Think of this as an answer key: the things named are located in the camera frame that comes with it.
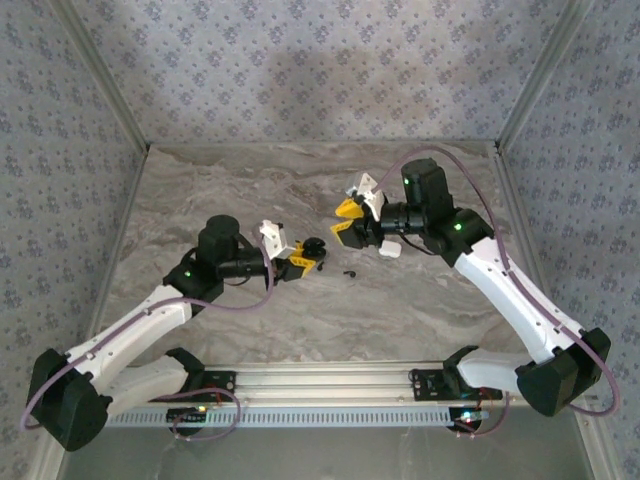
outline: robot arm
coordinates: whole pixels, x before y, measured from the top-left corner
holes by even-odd
[[[272,263],[274,284],[304,277],[326,255],[322,240],[292,242],[281,224],[265,220],[260,233]],[[36,401],[32,416],[65,449],[74,451],[90,442],[110,415],[163,395],[201,388],[204,366],[183,349],[171,350],[148,365],[123,370],[160,337],[203,309],[179,299],[213,302],[223,293],[225,279],[258,276],[268,283],[268,270],[262,251],[240,234],[235,218],[210,218],[198,235],[197,247],[187,252],[163,284],[131,312],[64,355],[49,349],[38,357],[29,402],[50,378],[67,371]],[[166,304],[150,308],[159,302]],[[140,315],[144,316],[131,323]],[[106,343],[96,350],[102,341]]]
[[[528,292],[562,326],[581,337],[606,360],[610,341],[596,328],[586,332],[556,307],[527,276],[510,262],[506,272],[491,227],[474,211],[456,208],[444,171],[432,159],[402,167],[406,202],[389,203],[376,182],[363,174],[347,189],[336,215],[347,220],[332,227],[351,248],[377,247],[381,254],[398,256],[401,246],[390,235],[416,234],[427,249],[468,278],[493,303],[522,339],[528,354],[493,353],[465,347],[444,362],[448,388],[456,394],[488,387],[520,392],[538,412],[552,416],[595,384],[601,370],[558,327],[554,327],[516,288],[516,275]]]

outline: patterned wallpaper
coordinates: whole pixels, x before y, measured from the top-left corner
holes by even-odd
[[[565,0],[74,0],[150,143],[496,138]]]
[[[29,372],[84,333],[138,156],[46,2],[0,2],[0,478],[23,478]]]
[[[639,132],[640,5],[597,2],[507,157],[555,299],[613,342],[624,407],[611,425],[629,478],[640,478]]]

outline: enclosure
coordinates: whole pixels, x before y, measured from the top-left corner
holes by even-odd
[[[563,413],[547,430],[523,406],[513,421],[530,422],[529,435],[512,424],[477,450],[444,429],[310,430],[308,445],[337,452],[368,438],[394,454],[378,463],[360,450],[327,454],[335,470],[326,470],[306,452],[300,464],[318,478],[458,478],[468,474],[455,471],[460,454],[499,463],[507,477],[640,476],[637,2],[5,0],[0,9],[0,477],[86,475],[81,452],[65,456],[47,435],[18,431],[33,362],[130,310],[219,213],[247,234],[269,218],[297,239],[322,237],[325,268],[278,286],[257,316],[204,312],[138,362],[176,346],[207,365],[311,368],[442,361],[468,344],[523,351],[492,304],[440,259],[407,247],[389,261],[332,238],[347,178],[380,178],[426,144],[454,152],[478,179],[530,278],[586,328],[607,332],[622,408],[606,421]],[[455,166],[433,158],[456,202],[484,214]],[[400,178],[387,193],[402,195]],[[263,287],[226,287],[220,301],[251,303]],[[596,409],[611,402],[604,380],[589,394]],[[132,450],[122,430],[107,430],[92,450],[104,466],[94,465],[115,475],[112,459]],[[286,429],[236,433],[207,448],[305,443]],[[159,431],[129,435],[171,465],[130,459],[120,478],[173,478],[190,456],[201,472],[305,475],[278,471],[258,446],[249,451],[262,452],[252,460],[262,473],[231,470],[224,450],[176,455],[182,447]],[[516,458],[547,456],[549,468],[562,463],[551,452],[566,447],[576,470],[531,470],[538,460],[505,460],[509,446]],[[418,461],[423,448],[443,462]]]

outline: wall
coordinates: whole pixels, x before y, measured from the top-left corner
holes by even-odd
[[[597,2],[507,157],[553,296],[611,337],[611,425],[640,477],[640,6]],[[605,385],[601,391],[608,399]]]
[[[0,2],[0,478],[30,369],[83,335],[139,162],[46,2]]]
[[[496,138],[564,0],[76,0],[151,143]]]

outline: gray marble tabletop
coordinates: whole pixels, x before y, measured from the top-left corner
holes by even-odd
[[[374,248],[346,249],[329,227],[344,199],[345,182],[358,171],[380,179],[413,142],[153,147],[144,167],[124,246],[102,318],[105,327],[143,300],[191,248],[206,220],[235,216],[249,237],[264,218],[283,222],[299,239],[327,241],[323,271],[282,283],[254,313],[203,311],[166,335],[139,362],[182,346],[206,364],[348,360],[441,360],[458,348],[518,352],[523,346],[510,326],[465,278],[439,258],[406,246],[398,259]],[[519,258],[486,142],[448,143],[485,190],[505,232],[510,254]],[[484,215],[473,189],[445,157],[457,205]],[[400,177],[385,187],[403,200]],[[344,275],[354,270],[355,278]],[[248,305],[264,295],[253,279],[226,287],[217,302]]]

